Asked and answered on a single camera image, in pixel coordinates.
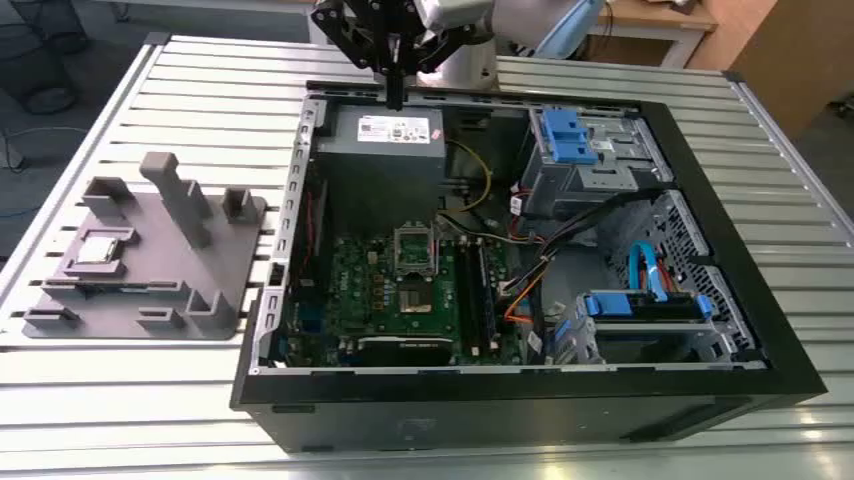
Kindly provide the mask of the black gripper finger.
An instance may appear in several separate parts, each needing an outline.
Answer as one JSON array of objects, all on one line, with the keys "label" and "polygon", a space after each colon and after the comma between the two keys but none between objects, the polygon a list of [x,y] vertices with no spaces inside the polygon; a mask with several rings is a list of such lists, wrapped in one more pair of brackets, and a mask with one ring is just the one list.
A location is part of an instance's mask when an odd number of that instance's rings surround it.
[{"label": "black gripper finger", "polygon": [[351,63],[359,69],[370,69],[384,81],[386,107],[395,109],[392,34],[372,34],[359,28],[344,1],[316,1],[310,17]]},{"label": "black gripper finger", "polygon": [[474,24],[442,31],[418,44],[416,31],[399,34],[395,61],[395,108],[400,109],[406,100],[407,78],[422,73],[432,73],[455,51],[471,43],[478,27]]}]

